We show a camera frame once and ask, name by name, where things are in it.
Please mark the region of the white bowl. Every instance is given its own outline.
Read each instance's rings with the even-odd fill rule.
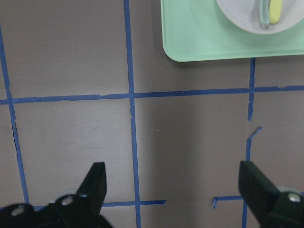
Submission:
[[[304,0],[283,0],[281,17],[268,29],[261,28],[258,20],[259,0],[217,0],[229,20],[241,29],[257,34],[284,31],[304,18]]]

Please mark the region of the mint green plastic tray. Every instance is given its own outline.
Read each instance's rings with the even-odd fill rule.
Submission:
[[[271,35],[246,32],[216,0],[161,0],[162,40],[178,62],[304,54],[304,20]]]

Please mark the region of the yellow handle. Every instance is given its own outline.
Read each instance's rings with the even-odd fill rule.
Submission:
[[[276,24],[280,20],[283,0],[271,0],[269,5],[270,24]]]

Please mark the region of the screw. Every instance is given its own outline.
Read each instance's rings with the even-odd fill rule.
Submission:
[[[62,206],[67,206],[73,203],[73,196],[68,196],[61,201]]]
[[[295,193],[289,193],[288,198],[292,202],[301,202],[301,197],[298,194],[295,194]]]
[[[22,214],[24,212],[24,206],[23,205],[19,205],[17,208],[15,208],[10,215],[11,216],[18,216],[20,214]]]

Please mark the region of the vertical blue tape line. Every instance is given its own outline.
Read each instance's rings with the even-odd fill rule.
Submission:
[[[246,141],[246,161],[250,160],[251,157],[251,141],[252,138],[263,129],[263,127],[258,127],[247,139]]]
[[[244,201],[243,203],[243,215],[242,215],[242,228],[246,228],[247,226],[247,204]]]
[[[138,174],[138,157],[136,141],[136,121],[135,121],[135,98],[134,98],[134,77],[133,77],[133,57],[132,57],[132,37],[131,37],[131,19],[129,0],[123,0],[125,36],[127,46],[128,62],[128,80],[130,94],[130,113],[131,113],[131,135],[132,135],[132,156],[133,156],[133,174],[134,174],[134,192],[135,192],[135,213],[137,228],[142,227],[141,223],[141,204],[139,195],[139,174]]]
[[[9,80],[9,74],[8,74],[8,69],[7,69],[7,65],[6,65],[1,26],[0,26],[0,58],[1,58],[4,85],[5,85],[5,90],[6,90],[6,97],[7,97],[8,104],[9,104],[9,114],[10,114],[12,129],[13,129],[13,137],[14,137],[15,147],[16,147],[16,152],[17,152],[17,163],[18,163],[21,186],[22,186],[22,191],[23,191],[23,198],[26,203],[29,203],[29,194],[28,194],[27,184],[25,181],[23,162],[22,162],[19,139],[18,139],[18,134],[17,134],[15,108],[14,108],[14,104],[13,104],[13,98],[10,93],[10,80]]]
[[[250,60],[250,76],[249,76],[249,102],[248,102],[248,120],[251,121],[253,114],[254,89],[255,89],[255,68],[256,58]]]

